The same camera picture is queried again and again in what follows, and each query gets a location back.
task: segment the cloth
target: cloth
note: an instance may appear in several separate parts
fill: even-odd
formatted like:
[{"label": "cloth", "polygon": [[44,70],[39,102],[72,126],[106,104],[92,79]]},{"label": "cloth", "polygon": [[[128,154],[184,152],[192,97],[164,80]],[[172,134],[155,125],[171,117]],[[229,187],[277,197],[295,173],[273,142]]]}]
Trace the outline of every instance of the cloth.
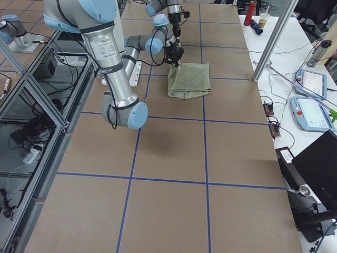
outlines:
[{"label": "cloth", "polygon": [[191,99],[211,92],[210,65],[180,63],[170,66],[168,74],[168,95],[173,98]]}]

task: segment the red bottle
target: red bottle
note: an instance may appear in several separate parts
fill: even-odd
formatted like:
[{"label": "red bottle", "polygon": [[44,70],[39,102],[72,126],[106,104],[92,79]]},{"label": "red bottle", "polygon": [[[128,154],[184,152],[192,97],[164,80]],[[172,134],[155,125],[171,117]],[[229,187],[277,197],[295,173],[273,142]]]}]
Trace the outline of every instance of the red bottle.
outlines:
[{"label": "red bottle", "polygon": [[252,20],[252,16],[253,16],[253,13],[255,11],[255,8],[256,8],[256,1],[251,1],[249,3],[246,18],[244,19],[244,22],[243,22],[244,25],[250,25],[251,24],[251,20]]}]

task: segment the black monitor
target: black monitor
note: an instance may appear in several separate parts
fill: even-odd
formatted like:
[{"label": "black monitor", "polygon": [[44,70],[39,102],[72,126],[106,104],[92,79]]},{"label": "black monitor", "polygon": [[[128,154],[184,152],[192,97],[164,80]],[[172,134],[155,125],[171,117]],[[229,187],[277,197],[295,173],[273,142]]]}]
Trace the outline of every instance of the black monitor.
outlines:
[{"label": "black monitor", "polygon": [[337,209],[337,136],[326,131],[292,162],[327,210]]}]

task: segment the white table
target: white table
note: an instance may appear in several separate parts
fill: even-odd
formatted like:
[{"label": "white table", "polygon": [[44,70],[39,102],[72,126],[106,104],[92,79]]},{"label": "white table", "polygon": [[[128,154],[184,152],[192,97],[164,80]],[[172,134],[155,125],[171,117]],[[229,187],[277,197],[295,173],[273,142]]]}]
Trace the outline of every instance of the white table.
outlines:
[{"label": "white table", "polygon": [[[256,22],[259,21],[259,17],[254,16],[253,18]],[[250,51],[251,62],[253,68],[255,69],[256,64],[254,63],[254,61],[258,62],[262,53],[255,53],[251,51],[262,52],[264,50],[268,42],[268,39],[270,38],[270,35],[275,27],[278,17],[270,17],[265,27],[263,28],[262,35],[256,35],[254,30],[250,26],[244,26],[243,25],[244,19],[245,16],[240,16],[243,33],[245,36],[248,50]],[[289,52],[303,46],[305,47],[296,50],[292,53],[272,54],[270,58],[270,60],[272,61],[272,66],[282,74],[295,72],[302,65],[309,51],[312,49],[312,45],[308,40],[307,36],[304,34],[303,30],[301,29],[298,21],[296,20],[296,18],[292,17],[290,18],[286,28],[284,29],[284,32],[281,35],[274,49],[274,52]],[[315,68],[309,68],[305,65],[304,69],[308,69],[311,71],[327,75],[328,87],[335,90],[337,89],[334,81],[330,77],[324,65],[317,64]],[[271,88],[269,86],[269,79],[268,79],[270,74],[274,74],[274,72],[270,69],[265,69],[258,81],[259,89],[262,90],[261,95],[264,95],[263,91],[265,91],[266,95],[269,96],[274,103],[275,102],[285,103],[283,99],[271,94]],[[270,77],[272,82],[273,93],[282,96],[284,98],[287,98],[288,97],[287,92],[292,90],[292,85],[288,83],[286,80],[282,79],[280,76],[271,75]],[[287,77],[289,77],[290,80],[293,80],[294,74],[289,74],[287,75]],[[296,94],[296,92],[293,90],[290,94],[290,97],[292,96],[300,96],[300,95]],[[328,92],[328,100],[330,100],[333,103],[337,103],[337,93]],[[274,114],[279,121],[282,118],[283,108],[284,105],[281,104],[274,105]],[[317,132],[305,132],[300,129],[290,110],[290,99],[288,100],[288,103],[284,109],[281,127],[287,129],[295,137],[295,144],[291,149],[292,153],[295,156],[323,134]],[[280,130],[280,133],[281,137],[275,139],[274,147],[276,149],[285,146],[290,147],[293,142],[292,137],[282,129]],[[300,232],[299,237],[301,239],[303,252],[307,253],[309,252],[311,247],[315,246],[314,243],[313,244],[308,243]],[[337,236],[328,236],[324,239],[324,242],[322,243],[319,249],[319,253],[333,253],[336,252],[336,249],[337,249]]]}]

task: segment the blue and white device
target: blue and white device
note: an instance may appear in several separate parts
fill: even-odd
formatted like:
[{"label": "blue and white device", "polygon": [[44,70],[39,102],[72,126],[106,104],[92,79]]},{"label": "blue and white device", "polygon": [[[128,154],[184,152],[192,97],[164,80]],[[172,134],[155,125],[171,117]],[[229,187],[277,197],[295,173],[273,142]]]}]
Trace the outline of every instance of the blue and white device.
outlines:
[{"label": "blue and white device", "polygon": [[[326,75],[308,70],[300,70],[296,74],[296,82],[303,86],[304,90],[316,96],[326,99]],[[300,89],[295,88],[296,93],[305,95]]]},{"label": "blue and white device", "polygon": [[292,97],[291,109],[303,131],[326,132],[336,131],[328,112],[311,98]]}]

